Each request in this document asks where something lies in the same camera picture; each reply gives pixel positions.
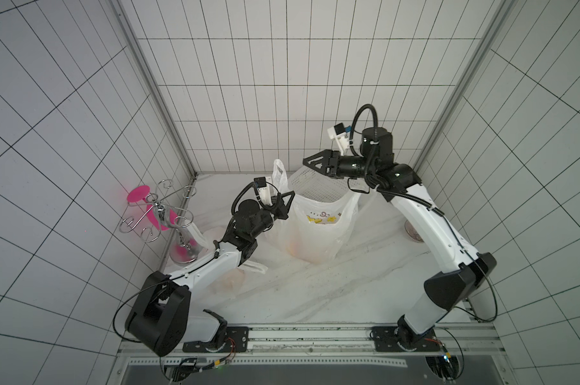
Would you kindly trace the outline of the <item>white bag cartoon print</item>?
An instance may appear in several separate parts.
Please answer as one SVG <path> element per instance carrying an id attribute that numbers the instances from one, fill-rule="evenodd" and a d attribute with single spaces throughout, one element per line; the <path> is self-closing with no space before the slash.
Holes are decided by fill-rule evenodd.
<path id="1" fill-rule="evenodd" d="M 288 183 L 289 176 L 282 160 L 276 159 L 272 184 L 282 193 L 294 191 Z M 335 258 L 350 239 L 360 215 L 376 198 L 374 192 L 352 191 L 338 201 L 323 203 L 295 194 L 288 219 L 277 220 L 265 233 L 265 239 L 281 252 L 310 263 Z"/>

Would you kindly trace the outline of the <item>white perforated plastic basket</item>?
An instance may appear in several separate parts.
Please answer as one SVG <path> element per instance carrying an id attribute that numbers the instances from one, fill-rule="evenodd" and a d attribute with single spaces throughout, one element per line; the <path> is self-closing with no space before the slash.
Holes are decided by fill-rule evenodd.
<path id="1" fill-rule="evenodd" d="M 323 176 L 306 166 L 291 174 L 288 183 L 302 197 L 323 203 L 333 203 L 352 193 L 346 180 Z"/>

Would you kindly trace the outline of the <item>white bag red lettering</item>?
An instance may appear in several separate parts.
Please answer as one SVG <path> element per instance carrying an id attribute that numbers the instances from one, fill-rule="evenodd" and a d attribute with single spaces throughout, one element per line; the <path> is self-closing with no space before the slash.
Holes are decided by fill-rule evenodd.
<path id="1" fill-rule="evenodd" d="M 225 231 L 219 227 L 205 232 L 213 250 L 203 262 L 189 272 L 188 287 L 195 293 L 213 287 L 215 293 L 237 292 L 246 279 L 247 273 L 266 274 L 268 267 L 250 258 L 243 261 L 243 252 L 236 245 L 222 240 Z"/>

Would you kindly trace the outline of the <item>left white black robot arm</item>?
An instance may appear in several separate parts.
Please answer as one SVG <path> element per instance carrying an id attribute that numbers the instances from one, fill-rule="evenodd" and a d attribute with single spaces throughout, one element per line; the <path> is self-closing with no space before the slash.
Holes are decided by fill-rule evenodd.
<path id="1" fill-rule="evenodd" d="M 249 189 L 256 199 L 243 200 Z M 231 206 L 231 219 L 212 251 L 193 267 L 170 274 L 155 271 L 142 289 L 130 299 L 134 304 L 126 316 L 125 330 L 131 342 L 141 343 L 159 357 L 177 346 L 195 343 L 211 351 L 222 349 L 227 336 L 227 320 L 207 309 L 190 314 L 192 294 L 205 289 L 224 274 L 242 266 L 258 246 L 257 237 L 277 220 L 287 220 L 296 194 L 278 192 L 269 205 L 260 199 L 253 183 L 246 186 Z"/>

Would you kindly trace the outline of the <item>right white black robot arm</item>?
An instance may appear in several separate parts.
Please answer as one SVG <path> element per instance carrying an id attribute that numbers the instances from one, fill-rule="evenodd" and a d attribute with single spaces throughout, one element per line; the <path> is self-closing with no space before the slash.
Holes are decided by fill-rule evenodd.
<path id="1" fill-rule="evenodd" d="M 439 321 L 488 282 L 497 261 L 453 227 L 409 165 L 394 160 L 392 133 L 366 128 L 359 149 L 353 147 L 352 128 L 337 124 L 328 129 L 328 136 L 337 148 L 305 158 L 304 166 L 334 179 L 361 179 L 405 216 L 440 268 L 425 280 L 421 297 L 390 333 L 402 351 L 416 351 Z"/>

